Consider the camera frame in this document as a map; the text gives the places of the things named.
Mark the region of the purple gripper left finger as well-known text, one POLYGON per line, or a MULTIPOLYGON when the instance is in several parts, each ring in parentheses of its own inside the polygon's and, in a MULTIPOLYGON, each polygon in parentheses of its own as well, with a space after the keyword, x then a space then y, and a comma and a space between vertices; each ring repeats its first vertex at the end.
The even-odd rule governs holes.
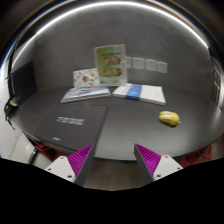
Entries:
POLYGON ((46 171, 83 186, 94 155, 95 147, 89 145, 68 157, 59 156, 46 168, 46 171))

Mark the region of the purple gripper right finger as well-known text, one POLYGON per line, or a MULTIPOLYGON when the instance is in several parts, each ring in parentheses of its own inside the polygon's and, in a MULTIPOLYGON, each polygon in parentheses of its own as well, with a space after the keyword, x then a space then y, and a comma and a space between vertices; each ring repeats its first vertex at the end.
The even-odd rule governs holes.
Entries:
POLYGON ((159 155, 139 144, 134 145, 134 155, 145 184, 182 169, 182 166, 169 155, 159 155))

